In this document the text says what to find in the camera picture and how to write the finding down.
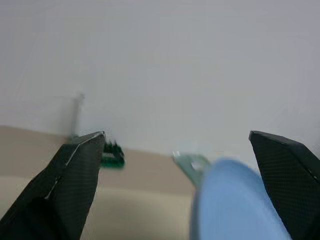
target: white wall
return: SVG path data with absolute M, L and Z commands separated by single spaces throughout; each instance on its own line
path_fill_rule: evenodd
M 80 133 L 111 128 L 125 147 L 256 167 L 260 130 L 319 156 L 317 0 L 6 2 L 0 124 L 66 134 L 83 92 Z

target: beige table surface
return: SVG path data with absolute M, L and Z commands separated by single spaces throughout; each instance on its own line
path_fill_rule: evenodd
M 66 138 L 0 126 L 0 217 Z M 188 239 L 194 187 L 169 156 L 124 149 L 123 170 L 102 168 L 82 240 Z

